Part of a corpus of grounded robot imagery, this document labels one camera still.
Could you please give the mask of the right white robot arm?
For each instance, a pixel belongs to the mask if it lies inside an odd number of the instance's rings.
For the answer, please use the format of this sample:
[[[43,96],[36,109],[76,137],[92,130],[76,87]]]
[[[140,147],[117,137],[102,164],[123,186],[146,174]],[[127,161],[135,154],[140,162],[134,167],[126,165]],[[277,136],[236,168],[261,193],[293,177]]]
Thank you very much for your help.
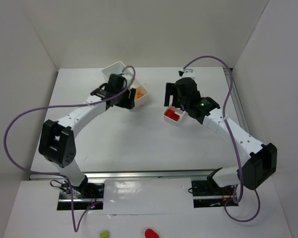
[[[184,109],[189,117],[212,130],[226,143],[232,144],[237,156],[237,167],[215,170],[210,181],[216,186],[240,184],[255,190],[276,172],[276,146],[272,143],[265,145],[224,115],[215,100],[201,96],[192,78],[185,77],[175,83],[167,83],[164,105]]]

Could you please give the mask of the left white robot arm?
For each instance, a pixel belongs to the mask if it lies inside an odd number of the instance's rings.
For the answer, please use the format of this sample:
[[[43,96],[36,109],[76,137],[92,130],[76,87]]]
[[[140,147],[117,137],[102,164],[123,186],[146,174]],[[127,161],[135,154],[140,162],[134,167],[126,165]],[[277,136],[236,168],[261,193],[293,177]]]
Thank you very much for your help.
[[[132,88],[135,76],[127,77],[125,73],[111,74],[108,82],[93,90],[82,106],[56,121],[49,119],[43,123],[38,151],[68,179],[79,197],[85,196],[88,179],[75,161],[75,138],[110,107],[132,109],[135,106],[136,89]]]

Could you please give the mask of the red curved lego brick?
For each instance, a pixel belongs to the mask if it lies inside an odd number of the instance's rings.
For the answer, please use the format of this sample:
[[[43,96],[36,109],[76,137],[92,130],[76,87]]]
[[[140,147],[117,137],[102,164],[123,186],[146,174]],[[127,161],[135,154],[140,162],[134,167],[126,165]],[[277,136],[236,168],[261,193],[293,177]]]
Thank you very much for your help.
[[[174,121],[179,121],[179,119],[180,119],[180,115],[178,115],[175,112],[171,113],[169,117]]]

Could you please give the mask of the red sloped lego brick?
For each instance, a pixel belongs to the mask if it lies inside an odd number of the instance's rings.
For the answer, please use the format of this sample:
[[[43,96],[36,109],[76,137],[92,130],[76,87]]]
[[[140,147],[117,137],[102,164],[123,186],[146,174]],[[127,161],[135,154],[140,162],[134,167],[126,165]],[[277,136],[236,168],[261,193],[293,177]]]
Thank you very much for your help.
[[[174,110],[171,110],[171,109],[168,109],[168,110],[165,112],[164,115],[165,115],[166,117],[170,118],[169,116],[170,116],[170,114],[173,113],[173,112],[175,112],[175,111],[174,111]]]

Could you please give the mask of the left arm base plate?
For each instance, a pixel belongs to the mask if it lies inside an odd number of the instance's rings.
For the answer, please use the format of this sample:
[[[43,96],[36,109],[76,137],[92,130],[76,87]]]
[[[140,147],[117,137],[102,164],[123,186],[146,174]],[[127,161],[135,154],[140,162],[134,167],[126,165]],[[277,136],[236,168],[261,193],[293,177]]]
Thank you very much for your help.
[[[67,182],[62,182],[62,184],[56,186],[56,188],[60,189],[57,210],[71,210],[71,194]],[[85,210],[89,206],[90,210],[102,210],[104,188],[105,183],[103,182],[90,183],[85,195],[78,195],[74,193],[74,210]]]

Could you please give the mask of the multicolour lego tower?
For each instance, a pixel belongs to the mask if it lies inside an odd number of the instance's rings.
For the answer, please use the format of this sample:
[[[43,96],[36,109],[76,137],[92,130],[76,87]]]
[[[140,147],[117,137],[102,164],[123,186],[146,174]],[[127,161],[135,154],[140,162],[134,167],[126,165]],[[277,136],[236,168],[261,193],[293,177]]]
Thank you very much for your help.
[[[142,91],[137,91],[135,94],[135,99],[138,100],[139,98],[143,97],[144,93]]]

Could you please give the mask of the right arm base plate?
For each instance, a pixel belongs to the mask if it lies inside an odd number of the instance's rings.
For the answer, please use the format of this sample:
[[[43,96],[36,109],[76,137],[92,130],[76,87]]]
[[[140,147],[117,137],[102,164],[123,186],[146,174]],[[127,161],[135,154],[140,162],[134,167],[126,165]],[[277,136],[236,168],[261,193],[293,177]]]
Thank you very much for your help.
[[[188,192],[193,196],[194,208],[224,207],[228,201],[228,206],[237,206],[231,201],[234,186],[218,187],[207,180],[192,180]]]

